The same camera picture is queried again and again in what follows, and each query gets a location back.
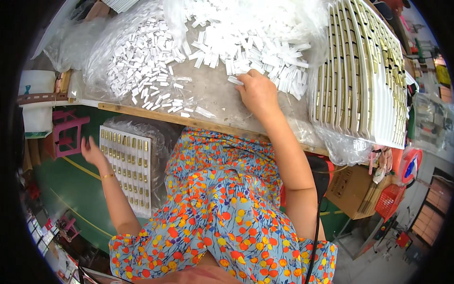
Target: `red plastic basket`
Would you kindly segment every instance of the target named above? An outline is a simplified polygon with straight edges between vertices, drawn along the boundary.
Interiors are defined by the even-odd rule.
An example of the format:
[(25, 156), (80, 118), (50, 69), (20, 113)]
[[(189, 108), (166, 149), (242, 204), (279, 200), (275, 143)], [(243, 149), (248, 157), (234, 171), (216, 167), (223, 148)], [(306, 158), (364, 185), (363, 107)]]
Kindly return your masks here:
[(391, 184), (385, 188), (378, 199), (375, 206), (375, 211), (378, 212), (385, 220), (388, 219), (396, 212), (401, 200), (404, 197), (405, 187), (399, 187), (396, 184)]

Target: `floral dress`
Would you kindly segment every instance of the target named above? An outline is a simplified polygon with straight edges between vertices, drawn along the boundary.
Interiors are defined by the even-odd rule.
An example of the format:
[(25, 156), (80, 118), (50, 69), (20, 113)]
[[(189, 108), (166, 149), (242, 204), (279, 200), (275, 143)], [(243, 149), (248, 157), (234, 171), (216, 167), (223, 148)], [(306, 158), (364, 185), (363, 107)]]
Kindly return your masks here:
[[(279, 210), (271, 144), (185, 128), (166, 168), (168, 200), (138, 236), (109, 242), (113, 275), (156, 278), (197, 265), (209, 251), (244, 283), (304, 283), (313, 241)], [(328, 284), (337, 247), (317, 242), (310, 283)]]

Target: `wooden table edge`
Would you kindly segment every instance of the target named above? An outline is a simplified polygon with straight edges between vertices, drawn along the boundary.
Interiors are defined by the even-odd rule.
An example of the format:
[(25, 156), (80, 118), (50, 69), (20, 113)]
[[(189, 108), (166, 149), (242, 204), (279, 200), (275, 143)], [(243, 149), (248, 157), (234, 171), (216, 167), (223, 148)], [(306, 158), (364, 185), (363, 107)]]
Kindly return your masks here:
[[(219, 124), (216, 124), (216, 123), (210, 122), (210, 121), (203, 121), (203, 120), (197, 120), (194, 118), (181, 117), (179, 115), (174, 115), (174, 114), (168, 114), (168, 113), (163, 113), (163, 112), (158, 112), (158, 111), (149, 111), (146, 109), (136, 108), (136, 107), (132, 107), (132, 106), (115, 105), (115, 104), (109, 104), (109, 103), (98, 103), (98, 109), (113, 111), (113, 112), (117, 112), (117, 113), (121, 113), (121, 114), (125, 114), (125, 115), (134, 115), (134, 116), (139, 116), (139, 117), (151, 118), (154, 120), (161, 120), (161, 121), (176, 123), (176, 124), (185, 125), (185, 126), (198, 127), (198, 128), (202, 128), (202, 129), (206, 129), (206, 130), (217, 131), (220, 133), (254, 139), (254, 140), (263, 141), (263, 142), (270, 142), (267, 135), (264, 135), (264, 134), (261, 134), (258, 132), (245, 130), (245, 129), (228, 126), (228, 125), (219, 125)], [(306, 145), (303, 143), (300, 143), (300, 146), (303, 149), (303, 151), (305, 151), (305, 152), (328, 156), (328, 150), (326, 150), (326, 149)]]

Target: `pile of white plastic parts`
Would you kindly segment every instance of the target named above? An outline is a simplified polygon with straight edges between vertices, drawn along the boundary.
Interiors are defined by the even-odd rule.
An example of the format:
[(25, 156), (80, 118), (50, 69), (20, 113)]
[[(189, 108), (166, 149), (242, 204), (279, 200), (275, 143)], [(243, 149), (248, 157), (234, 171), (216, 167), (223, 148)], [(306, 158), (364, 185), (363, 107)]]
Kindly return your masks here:
[[(190, 60), (196, 60), (196, 68), (202, 63), (216, 68), (220, 60), (225, 64), (227, 79), (235, 84), (242, 82), (232, 75), (250, 69), (261, 74), (268, 72), (267, 76), (280, 91), (300, 100), (307, 89), (309, 66), (302, 59), (302, 51), (311, 45), (309, 40), (304, 40), (307, 31), (296, 24), (293, 2), (269, 1), (273, 4), (260, 6), (259, 1), (250, 1), (247, 9), (240, 6), (246, 2), (185, 1), (185, 16), (193, 21), (192, 27), (206, 26), (199, 32), (197, 41), (191, 43), (197, 51), (188, 55), (186, 48), (185, 53)], [(188, 104), (182, 100), (171, 98), (174, 90), (183, 89), (184, 83), (192, 80), (173, 74), (169, 64), (181, 63), (186, 58), (175, 42), (166, 21), (150, 18), (140, 24), (114, 51), (108, 66), (108, 82), (115, 96), (121, 99), (130, 93), (135, 105), (139, 104), (139, 98), (143, 100), (142, 108), (169, 107), (167, 112), (182, 111), (181, 116), (189, 117), (194, 110), (185, 107)], [(215, 116), (200, 107), (195, 111), (209, 118)]]
[(194, 20), (192, 27), (210, 23), (191, 43), (198, 51), (189, 59), (197, 59), (196, 68), (202, 63), (215, 68), (222, 61), (230, 75), (228, 80), (235, 84), (241, 82), (231, 75), (250, 69), (268, 72), (280, 91), (300, 100), (306, 91), (305, 70), (309, 67), (300, 58), (311, 45), (301, 42), (301, 27), (296, 25), (295, 16), (295, 4), (287, 0), (188, 1), (186, 18)]

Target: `woman's right hand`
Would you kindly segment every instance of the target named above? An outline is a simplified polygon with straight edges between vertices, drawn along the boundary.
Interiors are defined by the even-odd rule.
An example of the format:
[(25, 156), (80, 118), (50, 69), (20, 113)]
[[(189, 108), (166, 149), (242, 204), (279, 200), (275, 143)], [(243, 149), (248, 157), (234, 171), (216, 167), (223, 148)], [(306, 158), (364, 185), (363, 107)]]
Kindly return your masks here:
[(101, 149), (96, 145), (93, 137), (89, 137), (88, 143), (85, 137), (82, 138), (81, 146), (82, 156), (90, 164), (94, 164), (98, 169), (103, 168), (105, 165), (109, 164), (106, 156), (104, 156)]
[(244, 85), (237, 85), (235, 89), (240, 92), (244, 105), (262, 124), (265, 119), (281, 112), (276, 85), (267, 77), (251, 69), (247, 74), (239, 75), (238, 80)]

